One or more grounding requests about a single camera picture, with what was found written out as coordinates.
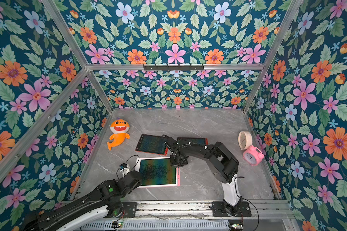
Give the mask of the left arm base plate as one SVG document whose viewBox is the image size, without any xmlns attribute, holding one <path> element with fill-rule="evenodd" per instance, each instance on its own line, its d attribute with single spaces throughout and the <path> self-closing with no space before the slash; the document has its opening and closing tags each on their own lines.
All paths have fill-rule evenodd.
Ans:
<svg viewBox="0 0 347 231">
<path fill-rule="evenodd" d="M 108 218 L 134 218 L 136 211 L 136 202 L 122 202 L 108 213 Z"/>
</svg>

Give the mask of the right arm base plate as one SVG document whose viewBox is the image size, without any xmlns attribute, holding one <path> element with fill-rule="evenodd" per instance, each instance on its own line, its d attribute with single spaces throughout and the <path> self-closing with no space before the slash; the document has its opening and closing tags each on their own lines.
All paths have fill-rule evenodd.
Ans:
<svg viewBox="0 0 347 231">
<path fill-rule="evenodd" d="M 231 206 L 225 201 L 214 201 L 209 206 L 214 217 L 251 217 L 251 209 L 248 202 L 241 202 Z"/>
</svg>

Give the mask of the beige round clock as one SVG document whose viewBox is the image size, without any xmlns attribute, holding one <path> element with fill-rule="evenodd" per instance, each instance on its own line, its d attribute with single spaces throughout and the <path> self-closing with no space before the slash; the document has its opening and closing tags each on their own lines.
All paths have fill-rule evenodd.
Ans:
<svg viewBox="0 0 347 231">
<path fill-rule="evenodd" d="M 241 131 L 238 135 L 238 144 L 241 150 L 246 150 L 253 145 L 253 138 L 249 131 Z"/>
</svg>

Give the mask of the right red writing tablet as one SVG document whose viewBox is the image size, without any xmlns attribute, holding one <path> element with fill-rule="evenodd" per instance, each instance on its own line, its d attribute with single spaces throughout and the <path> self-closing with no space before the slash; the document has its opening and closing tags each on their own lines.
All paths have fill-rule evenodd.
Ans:
<svg viewBox="0 0 347 231">
<path fill-rule="evenodd" d="M 207 145 L 208 144 L 208 139 L 207 138 L 190 138 L 190 137 L 178 137 L 177 140 L 186 140 L 191 143 L 198 143 L 201 145 Z"/>
</svg>

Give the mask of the pink alarm clock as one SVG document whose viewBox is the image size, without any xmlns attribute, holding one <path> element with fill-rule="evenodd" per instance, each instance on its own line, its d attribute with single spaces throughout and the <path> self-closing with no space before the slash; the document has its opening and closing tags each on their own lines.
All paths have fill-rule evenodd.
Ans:
<svg viewBox="0 0 347 231">
<path fill-rule="evenodd" d="M 259 148 L 251 145 L 244 151 L 243 158 L 251 166 L 257 166 L 265 158 L 265 155 Z"/>
</svg>

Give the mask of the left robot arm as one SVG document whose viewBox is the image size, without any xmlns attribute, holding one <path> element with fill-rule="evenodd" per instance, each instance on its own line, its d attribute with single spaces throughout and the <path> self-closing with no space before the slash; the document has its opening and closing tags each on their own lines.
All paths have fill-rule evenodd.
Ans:
<svg viewBox="0 0 347 231">
<path fill-rule="evenodd" d="M 104 181 L 87 195 L 59 209 L 26 215 L 19 230 L 73 231 L 107 215 L 119 217 L 123 215 L 121 199 L 141 183 L 141 174 L 135 170 L 118 180 Z"/>
</svg>

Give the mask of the pink white writing tablet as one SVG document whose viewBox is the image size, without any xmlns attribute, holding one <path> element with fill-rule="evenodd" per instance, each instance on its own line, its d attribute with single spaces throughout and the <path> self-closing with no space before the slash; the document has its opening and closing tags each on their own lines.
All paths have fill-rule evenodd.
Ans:
<svg viewBox="0 0 347 231">
<path fill-rule="evenodd" d="M 171 166 L 169 157 L 141 158 L 136 160 L 135 170 L 142 178 L 140 188 L 180 185 L 179 168 Z"/>
</svg>

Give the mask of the aluminium front rail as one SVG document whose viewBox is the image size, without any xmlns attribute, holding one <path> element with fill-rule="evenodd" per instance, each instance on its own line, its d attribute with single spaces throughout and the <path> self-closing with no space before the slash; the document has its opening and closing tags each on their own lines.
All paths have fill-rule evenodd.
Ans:
<svg viewBox="0 0 347 231">
<path fill-rule="evenodd" d="M 246 200 L 248 202 L 251 217 L 214 217 L 209 206 L 210 200 L 189 201 L 135 201 L 137 211 L 135 219 L 157 218 L 157 219 L 294 219 L 294 213 L 289 208 L 286 200 Z"/>
</svg>

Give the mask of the black hook rail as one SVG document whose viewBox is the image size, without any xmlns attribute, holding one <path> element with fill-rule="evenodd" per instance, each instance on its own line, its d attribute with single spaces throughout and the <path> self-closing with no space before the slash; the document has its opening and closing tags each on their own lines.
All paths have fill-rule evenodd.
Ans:
<svg viewBox="0 0 347 231">
<path fill-rule="evenodd" d="M 144 64 L 144 71 L 202 71 L 203 64 Z"/>
</svg>

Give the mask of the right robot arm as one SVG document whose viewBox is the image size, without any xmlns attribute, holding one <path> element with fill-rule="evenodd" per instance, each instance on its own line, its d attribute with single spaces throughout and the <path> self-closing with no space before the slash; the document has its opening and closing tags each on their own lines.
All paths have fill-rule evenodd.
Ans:
<svg viewBox="0 0 347 231">
<path fill-rule="evenodd" d="M 243 202 L 238 187 L 238 159 L 221 142 L 200 144 L 187 139 L 175 140 L 162 135 L 166 148 L 171 151 L 170 164 L 181 168 L 188 164 L 189 157 L 206 162 L 214 177 L 221 182 L 224 192 L 225 210 L 228 214 L 236 213 Z"/>
</svg>

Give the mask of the white vent grille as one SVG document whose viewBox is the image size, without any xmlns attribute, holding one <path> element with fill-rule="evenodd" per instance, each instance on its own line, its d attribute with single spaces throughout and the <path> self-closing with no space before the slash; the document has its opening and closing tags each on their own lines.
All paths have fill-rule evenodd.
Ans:
<svg viewBox="0 0 347 231">
<path fill-rule="evenodd" d="M 227 221 L 216 220 L 99 220 L 77 231 L 229 231 Z"/>
</svg>

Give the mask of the left red writing tablet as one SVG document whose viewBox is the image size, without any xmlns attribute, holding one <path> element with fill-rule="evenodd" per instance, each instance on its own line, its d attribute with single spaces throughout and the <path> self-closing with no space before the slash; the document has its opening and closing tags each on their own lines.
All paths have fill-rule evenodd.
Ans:
<svg viewBox="0 0 347 231">
<path fill-rule="evenodd" d="M 137 143 L 136 151 L 165 156 L 168 148 L 161 136 L 142 134 Z"/>
</svg>

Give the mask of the red writing tablet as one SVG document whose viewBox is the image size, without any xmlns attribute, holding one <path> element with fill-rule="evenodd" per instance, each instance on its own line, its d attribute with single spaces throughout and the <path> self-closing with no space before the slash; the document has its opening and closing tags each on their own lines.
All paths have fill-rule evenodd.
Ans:
<svg viewBox="0 0 347 231">
<path fill-rule="evenodd" d="M 136 151 L 165 156 L 168 148 L 161 136 L 142 134 L 137 143 Z"/>
<path fill-rule="evenodd" d="M 177 140 L 186 140 L 191 143 L 198 143 L 201 145 L 207 145 L 208 144 L 208 139 L 207 138 L 190 138 L 190 137 L 178 137 Z"/>
</svg>

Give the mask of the orange shark plush toy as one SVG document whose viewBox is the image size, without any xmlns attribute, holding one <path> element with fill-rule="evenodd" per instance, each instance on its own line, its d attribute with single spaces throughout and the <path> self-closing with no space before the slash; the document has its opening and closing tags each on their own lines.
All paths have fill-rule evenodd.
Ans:
<svg viewBox="0 0 347 231">
<path fill-rule="evenodd" d="M 117 119 L 112 122 L 112 124 L 110 125 L 112 135 L 109 138 L 109 142 L 107 142 L 107 146 L 110 151 L 113 147 L 121 145 L 125 141 L 125 139 L 130 138 L 130 135 L 128 134 L 129 129 L 129 123 L 123 119 Z"/>
</svg>

